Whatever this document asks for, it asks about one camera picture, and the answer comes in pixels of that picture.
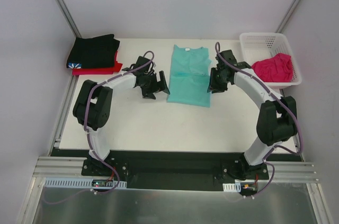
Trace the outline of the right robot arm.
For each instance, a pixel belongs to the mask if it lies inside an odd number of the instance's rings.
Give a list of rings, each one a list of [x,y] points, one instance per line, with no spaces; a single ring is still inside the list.
[[[259,109],[256,139],[228,169],[228,174],[234,178],[249,179],[262,168],[277,146],[297,134],[296,101],[291,96],[274,93],[248,63],[238,62],[231,50],[217,51],[216,60],[216,67],[210,71],[208,92],[223,93],[228,85],[236,85]]]

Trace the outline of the white plastic basket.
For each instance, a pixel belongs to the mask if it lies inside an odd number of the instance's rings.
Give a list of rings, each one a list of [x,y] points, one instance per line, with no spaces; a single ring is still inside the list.
[[[249,32],[239,36],[243,60],[250,65],[265,60],[271,61],[276,55],[290,57],[292,78],[289,82],[266,82],[273,89],[284,89],[300,85],[302,75],[287,37],[281,33]]]

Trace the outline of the teal t shirt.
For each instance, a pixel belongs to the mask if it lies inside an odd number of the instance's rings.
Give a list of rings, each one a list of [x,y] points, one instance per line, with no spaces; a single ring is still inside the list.
[[[205,47],[185,51],[174,46],[169,75],[169,103],[210,107],[209,50]]]

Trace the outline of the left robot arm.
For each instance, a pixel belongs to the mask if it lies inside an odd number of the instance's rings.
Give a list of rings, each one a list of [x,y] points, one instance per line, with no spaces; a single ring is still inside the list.
[[[134,64],[101,83],[87,79],[82,84],[73,116],[83,126],[90,147],[89,155],[96,159],[93,168],[101,176],[108,175],[112,169],[112,163],[106,159],[110,147],[102,128],[109,120],[113,96],[136,87],[141,89],[145,99],[154,100],[159,92],[170,94],[165,73],[162,70],[156,73],[154,67],[153,58],[143,55]]]

